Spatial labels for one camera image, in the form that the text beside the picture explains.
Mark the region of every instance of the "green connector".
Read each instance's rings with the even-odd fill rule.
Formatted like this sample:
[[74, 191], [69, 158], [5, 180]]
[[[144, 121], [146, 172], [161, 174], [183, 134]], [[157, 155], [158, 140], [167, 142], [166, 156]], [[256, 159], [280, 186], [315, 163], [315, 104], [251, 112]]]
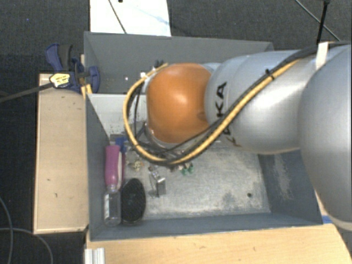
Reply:
[[188, 169], [187, 169], [189, 174], [192, 174], [194, 172], [194, 167], [193, 165], [191, 165]]
[[183, 176], [186, 176], [187, 175], [187, 168], [183, 168], [181, 170], [181, 173], [182, 173]]

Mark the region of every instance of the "blue clamp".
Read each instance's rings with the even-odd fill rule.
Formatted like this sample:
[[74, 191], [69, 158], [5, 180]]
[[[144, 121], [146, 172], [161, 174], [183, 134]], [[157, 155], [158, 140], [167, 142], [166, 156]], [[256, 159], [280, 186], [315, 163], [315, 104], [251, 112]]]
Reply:
[[127, 142], [127, 137], [125, 136], [119, 136], [115, 139], [115, 144], [117, 146], [120, 146], [121, 153], [127, 152], [127, 147], [125, 146], [125, 142]]
[[51, 44], [45, 50], [47, 62], [53, 67], [55, 73], [65, 72], [69, 74], [69, 84], [62, 87], [77, 93], [81, 93], [81, 87], [84, 84], [91, 84], [92, 92], [97, 93], [100, 85], [100, 74], [98, 67], [89, 67], [85, 72], [85, 68], [78, 58], [71, 58], [72, 45]]

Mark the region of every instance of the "metal clip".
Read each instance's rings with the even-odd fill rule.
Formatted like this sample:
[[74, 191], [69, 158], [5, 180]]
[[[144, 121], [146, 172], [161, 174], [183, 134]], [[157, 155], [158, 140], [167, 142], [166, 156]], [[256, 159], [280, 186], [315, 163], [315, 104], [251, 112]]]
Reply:
[[159, 171], [153, 166], [149, 168], [149, 181], [152, 186], [152, 190], [149, 192], [151, 197], [160, 197], [166, 194], [166, 178], [159, 175]]

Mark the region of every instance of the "black sponge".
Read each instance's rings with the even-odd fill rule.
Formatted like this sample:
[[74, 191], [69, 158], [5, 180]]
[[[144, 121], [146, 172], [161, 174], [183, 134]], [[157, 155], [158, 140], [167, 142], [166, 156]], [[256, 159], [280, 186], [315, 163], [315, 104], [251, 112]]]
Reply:
[[138, 179], [128, 180], [122, 187], [121, 214], [124, 224], [135, 224], [142, 219], [146, 207], [143, 184]]

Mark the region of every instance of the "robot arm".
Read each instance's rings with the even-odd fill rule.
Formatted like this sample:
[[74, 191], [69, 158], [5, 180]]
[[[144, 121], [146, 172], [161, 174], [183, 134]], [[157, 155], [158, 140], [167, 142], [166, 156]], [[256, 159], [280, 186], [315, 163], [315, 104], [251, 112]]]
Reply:
[[128, 124], [143, 80], [125, 102], [125, 127], [141, 156], [172, 168], [200, 155], [220, 135], [253, 153], [301, 149], [333, 222], [352, 230], [351, 45], [331, 45], [322, 68], [307, 49], [159, 69], [146, 89], [146, 131], [159, 152], [138, 144]]

